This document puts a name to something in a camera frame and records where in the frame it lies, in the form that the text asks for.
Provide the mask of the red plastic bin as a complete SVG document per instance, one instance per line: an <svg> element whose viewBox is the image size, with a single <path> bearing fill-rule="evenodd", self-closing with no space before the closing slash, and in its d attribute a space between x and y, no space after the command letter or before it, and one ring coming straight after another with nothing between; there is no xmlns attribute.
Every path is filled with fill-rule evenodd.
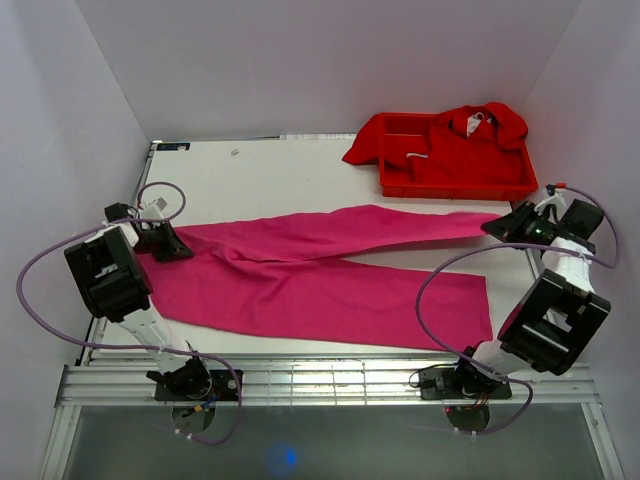
<svg viewBox="0 0 640 480"><path fill-rule="evenodd" d="M379 162L379 181L387 197L455 200L518 201L538 187L536 176L524 142L524 171L516 185L429 186L412 183L409 177Z"/></svg>

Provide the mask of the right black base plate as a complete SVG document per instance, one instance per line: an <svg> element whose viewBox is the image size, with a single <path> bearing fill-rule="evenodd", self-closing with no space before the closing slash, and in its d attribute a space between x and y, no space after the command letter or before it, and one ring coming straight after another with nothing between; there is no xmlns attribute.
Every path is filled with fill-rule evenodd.
<svg viewBox="0 0 640 480"><path fill-rule="evenodd" d="M422 400L508 400L512 390L508 384L484 375L467 374L454 366L441 366L419 372L418 386Z"/></svg>

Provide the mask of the red trousers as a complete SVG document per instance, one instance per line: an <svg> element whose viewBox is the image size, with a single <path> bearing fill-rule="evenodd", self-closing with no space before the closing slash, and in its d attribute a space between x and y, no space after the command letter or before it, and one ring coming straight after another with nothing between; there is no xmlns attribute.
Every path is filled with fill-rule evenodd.
<svg viewBox="0 0 640 480"><path fill-rule="evenodd" d="M343 161L381 161L421 185L516 185L527 135L526 122L499 102L438 114L379 113L359 130Z"/></svg>

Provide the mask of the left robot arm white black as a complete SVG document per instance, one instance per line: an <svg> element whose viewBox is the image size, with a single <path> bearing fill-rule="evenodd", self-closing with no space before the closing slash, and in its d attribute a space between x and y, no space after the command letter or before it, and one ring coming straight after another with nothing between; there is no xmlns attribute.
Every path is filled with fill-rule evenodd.
<svg viewBox="0 0 640 480"><path fill-rule="evenodd" d="M171 394L209 399L213 379L204 362L183 338L175 335L151 300L151 282L137 255L149 254L160 264L188 260L194 253L164 218L166 201L142 206L137 223L132 207L116 203L105 208L106 227L67 248L64 256L81 297L96 318L128 331L140 344L151 345L157 369L147 377Z"/></svg>

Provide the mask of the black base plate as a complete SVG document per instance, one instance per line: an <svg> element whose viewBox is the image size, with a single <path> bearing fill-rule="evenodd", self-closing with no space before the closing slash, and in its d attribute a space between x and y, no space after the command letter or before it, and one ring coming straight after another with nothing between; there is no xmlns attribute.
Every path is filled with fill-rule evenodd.
<svg viewBox="0 0 640 480"><path fill-rule="evenodd" d="M235 369L236 377L228 370L213 369L210 371L212 378L212 391L213 396L219 401L237 401L238 400L238 388L242 386L244 380L244 371L241 369ZM167 388L161 385L157 385L153 394L153 399L156 401L173 401L173 402L204 402L205 398L191 398L186 395L178 395L171 393Z"/></svg>
<svg viewBox="0 0 640 480"><path fill-rule="evenodd" d="M467 374L454 366L441 366L419 372L418 386L422 400L508 400L512 390L508 384L484 375Z"/></svg>

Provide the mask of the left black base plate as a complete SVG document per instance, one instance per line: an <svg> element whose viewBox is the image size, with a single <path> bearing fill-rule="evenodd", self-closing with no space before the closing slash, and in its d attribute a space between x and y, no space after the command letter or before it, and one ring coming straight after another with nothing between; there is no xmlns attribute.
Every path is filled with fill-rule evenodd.
<svg viewBox="0 0 640 480"><path fill-rule="evenodd" d="M241 369L235 369L236 377L228 370L213 369L210 371L212 378L212 391L213 396L219 401L237 401L238 400L238 388L242 386L244 380L244 371ZM173 401L173 402L204 402L205 398L191 398L186 395L178 395L171 393L167 388L161 385L157 385L153 394L153 399L156 401Z"/></svg>

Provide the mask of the pink trousers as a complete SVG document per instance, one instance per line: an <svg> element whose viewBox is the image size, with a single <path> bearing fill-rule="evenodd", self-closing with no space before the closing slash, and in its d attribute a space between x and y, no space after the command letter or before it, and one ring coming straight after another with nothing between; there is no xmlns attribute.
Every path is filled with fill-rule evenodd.
<svg viewBox="0 0 640 480"><path fill-rule="evenodd" d="M485 279L353 261L369 250L477 238L487 213L376 205L183 226L194 252L140 257L169 320L236 334L385 347L463 349L493 336Z"/></svg>

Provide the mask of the blue label sticker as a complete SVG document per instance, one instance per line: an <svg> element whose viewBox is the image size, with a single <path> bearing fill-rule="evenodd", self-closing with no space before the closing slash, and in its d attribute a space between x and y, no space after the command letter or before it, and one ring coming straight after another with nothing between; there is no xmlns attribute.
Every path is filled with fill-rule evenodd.
<svg viewBox="0 0 640 480"><path fill-rule="evenodd" d="M190 142L159 142L156 144L157 151L188 151Z"/></svg>

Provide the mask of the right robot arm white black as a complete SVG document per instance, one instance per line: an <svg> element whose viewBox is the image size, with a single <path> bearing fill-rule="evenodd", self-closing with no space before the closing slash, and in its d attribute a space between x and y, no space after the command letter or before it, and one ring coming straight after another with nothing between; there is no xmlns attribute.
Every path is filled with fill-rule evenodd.
<svg viewBox="0 0 640 480"><path fill-rule="evenodd" d="M489 395L501 378L530 368L555 375L578 359L611 311L590 281L590 237L604 219L603 210L574 200L562 216L556 202L525 202L512 213L486 222L482 230L503 243L547 246L544 269L509 314L497 338L468 347L452 371L454 390L464 397Z"/></svg>

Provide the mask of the aluminium rail frame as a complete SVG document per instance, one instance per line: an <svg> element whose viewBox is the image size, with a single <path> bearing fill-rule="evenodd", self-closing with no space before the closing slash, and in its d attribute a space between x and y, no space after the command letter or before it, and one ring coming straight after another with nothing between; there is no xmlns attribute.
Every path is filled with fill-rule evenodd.
<svg viewBox="0 0 640 480"><path fill-rule="evenodd" d="M441 357L363 357L233 359L243 372L244 406L413 406L419 393L409 376ZM131 354L93 354L77 366L67 367L56 398L53 426L40 473L42 479L62 478L76 434L80 414L88 406L155 405L154 385L146 373L150 359ZM537 404L576 404L607 479L624 476L602 413L600 395L587 364L580 363L562 376L520 371L514 375L511 403L525 401L525 383L534 390Z"/></svg>

